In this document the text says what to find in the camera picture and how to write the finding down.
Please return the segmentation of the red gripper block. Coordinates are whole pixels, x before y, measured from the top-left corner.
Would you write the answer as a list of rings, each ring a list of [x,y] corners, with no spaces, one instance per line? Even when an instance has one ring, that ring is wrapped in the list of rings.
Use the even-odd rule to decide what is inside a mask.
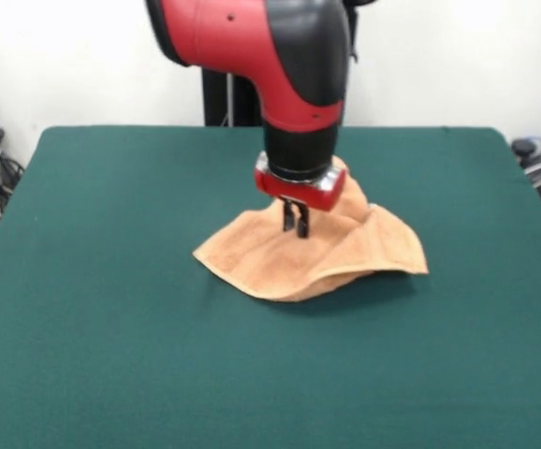
[[[255,165],[256,187],[262,193],[283,199],[283,231],[295,227],[293,202],[298,205],[300,217],[297,225],[297,235],[307,239],[310,232],[310,209],[330,211],[337,204],[345,184],[345,169],[331,166],[320,178],[314,181],[285,181],[270,171],[268,157],[261,152]]]

